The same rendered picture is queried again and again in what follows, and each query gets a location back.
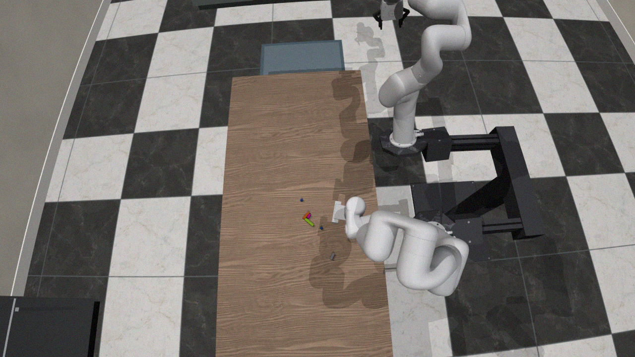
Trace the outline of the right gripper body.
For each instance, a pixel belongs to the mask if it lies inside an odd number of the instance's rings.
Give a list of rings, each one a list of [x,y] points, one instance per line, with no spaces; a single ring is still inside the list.
[[[389,3],[382,0],[380,10],[382,21],[401,19],[403,18],[403,0],[396,3]]]

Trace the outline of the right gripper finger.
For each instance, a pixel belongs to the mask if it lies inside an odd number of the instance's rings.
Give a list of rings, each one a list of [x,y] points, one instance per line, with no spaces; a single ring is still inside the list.
[[[403,12],[405,12],[405,13],[403,14],[403,18],[402,18],[402,19],[399,19],[399,22],[398,22],[398,24],[399,24],[399,27],[400,27],[400,28],[401,28],[401,25],[403,25],[403,20],[404,20],[404,19],[407,17],[407,15],[410,13],[410,10],[408,10],[408,9],[406,9],[406,8],[404,7],[404,8],[403,8]]]
[[[381,20],[381,16],[378,17],[378,15],[381,13],[381,10],[378,10],[376,13],[373,14],[374,19],[379,22],[379,28],[382,30],[382,20]]]

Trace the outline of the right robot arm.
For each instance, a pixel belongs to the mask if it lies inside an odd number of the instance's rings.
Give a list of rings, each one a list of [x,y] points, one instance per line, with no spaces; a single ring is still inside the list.
[[[421,59],[413,66],[390,75],[379,90],[380,103],[385,108],[394,108],[393,132],[389,140],[400,148],[414,145],[416,137],[424,135],[424,132],[414,130],[416,103],[419,91],[443,68],[440,52],[464,51],[472,39],[463,0],[407,1],[412,9],[424,17],[449,20],[450,25],[427,27],[421,38]]]

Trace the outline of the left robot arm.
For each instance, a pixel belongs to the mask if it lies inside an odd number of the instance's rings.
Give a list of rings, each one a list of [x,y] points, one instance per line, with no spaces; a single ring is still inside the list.
[[[398,229],[405,230],[396,264],[397,278],[403,286],[442,297],[454,292],[469,256],[465,241],[452,237],[452,231],[446,232],[434,221],[385,210],[363,216],[367,205],[362,197],[354,196],[346,206],[341,204],[335,201],[332,223],[346,221],[347,237],[356,238],[363,253],[374,262],[390,257]]]

